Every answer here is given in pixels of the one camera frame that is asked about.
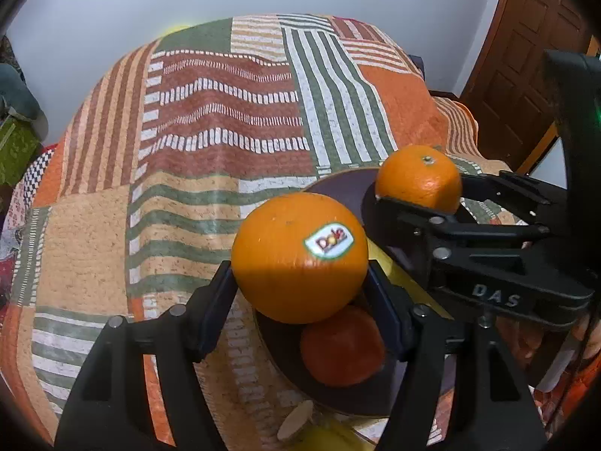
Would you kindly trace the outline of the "patchwork striped bedspread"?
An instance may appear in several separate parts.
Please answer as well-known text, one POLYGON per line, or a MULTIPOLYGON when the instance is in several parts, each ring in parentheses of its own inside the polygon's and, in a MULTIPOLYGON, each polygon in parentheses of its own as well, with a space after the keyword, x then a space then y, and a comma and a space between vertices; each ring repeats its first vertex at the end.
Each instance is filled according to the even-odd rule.
POLYGON ((206 285, 263 201, 426 144, 469 174, 465 105, 430 95, 383 30, 281 13, 215 20, 119 59, 17 184, 1 237, 1 374, 44 442, 110 316, 206 285))

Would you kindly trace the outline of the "red orange fruit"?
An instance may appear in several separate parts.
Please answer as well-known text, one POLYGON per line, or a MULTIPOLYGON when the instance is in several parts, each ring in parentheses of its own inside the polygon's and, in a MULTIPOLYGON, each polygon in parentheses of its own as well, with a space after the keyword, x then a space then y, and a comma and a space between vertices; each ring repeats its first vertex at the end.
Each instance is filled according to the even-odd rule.
POLYGON ((375 320, 359 306, 345 306, 309 324, 300 335, 302 362, 319 383, 348 387, 382 369, 386 349, 375 320))

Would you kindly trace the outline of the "yellow sugarcane piece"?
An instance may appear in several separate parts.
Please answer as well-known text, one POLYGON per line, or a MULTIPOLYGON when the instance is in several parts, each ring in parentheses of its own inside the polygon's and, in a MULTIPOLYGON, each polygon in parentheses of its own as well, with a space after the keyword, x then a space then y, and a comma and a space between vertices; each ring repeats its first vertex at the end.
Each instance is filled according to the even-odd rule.
POLYGON ((386 424, 340 419, 304 400, 288 413, 276 438, 284 450, 374 450, 386 424))
POLYGON ((388 256, 388 254, 384 253, 384 250, 381 250, 380 247, 377 247, 372 240, 368 240, 368 250, 369 250, 369 258, 371 260, 377 261, 385 275, 389 279, 389 281, 397 286, 402 287, 408 292, 409 297, 412 299, 414 303, 422 303, 429 306, 430 309, 434 310, 435 313, 438 313, 442 318, 452 320, 452 316, 448 313, 447 310, 444 309, 437 301, 424 289, 401 266, 395 263, 388 256))

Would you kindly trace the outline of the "brown wooden door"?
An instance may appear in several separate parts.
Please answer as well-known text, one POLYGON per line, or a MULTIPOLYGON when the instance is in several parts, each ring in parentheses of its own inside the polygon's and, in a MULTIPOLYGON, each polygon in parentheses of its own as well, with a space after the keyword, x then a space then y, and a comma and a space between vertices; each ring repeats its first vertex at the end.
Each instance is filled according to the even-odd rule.
POLYGON ((584 53, 591 28, 572 0, 499 0, 461 93, 479 123, 478 149, 512 170, 530 169, 556 137, 544 52, 584 53))

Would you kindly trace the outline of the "dark purple plate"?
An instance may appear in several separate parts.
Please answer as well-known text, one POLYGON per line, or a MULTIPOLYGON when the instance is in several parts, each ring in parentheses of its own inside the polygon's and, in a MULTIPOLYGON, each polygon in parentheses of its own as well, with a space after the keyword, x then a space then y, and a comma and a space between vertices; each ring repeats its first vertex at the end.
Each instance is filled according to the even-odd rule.
POLYGON ((434 405, 461 324, 412 301, 368 256, 359 220, 337 199, 372 198, 375 173, 346 171, 316 191, 257 208, 232 255, 276 368, 308 397, 366 418, 434 405))

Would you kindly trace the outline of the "grey green plush pile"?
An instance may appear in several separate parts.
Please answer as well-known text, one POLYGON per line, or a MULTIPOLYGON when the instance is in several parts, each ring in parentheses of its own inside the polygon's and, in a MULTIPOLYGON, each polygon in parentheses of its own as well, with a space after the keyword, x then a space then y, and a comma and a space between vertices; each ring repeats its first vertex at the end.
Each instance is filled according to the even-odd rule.
POLYGON ((1 116, 27 122, 42 141, 47 139, 47 118, 27 86, 23 70, 5 35, 1 37, 1 116))

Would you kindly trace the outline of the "large orange with sticker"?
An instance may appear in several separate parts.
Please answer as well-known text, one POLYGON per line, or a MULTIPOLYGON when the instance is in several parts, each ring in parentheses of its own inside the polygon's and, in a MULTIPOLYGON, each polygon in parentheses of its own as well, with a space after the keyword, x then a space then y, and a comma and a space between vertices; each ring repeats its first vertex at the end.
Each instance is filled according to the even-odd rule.
POLYGON ((295 192, 271 198, 240 224, 231 270, 243 296, 279 323, 319 322, 359 294, 368 240, 355 214, 333 198, 295 192))

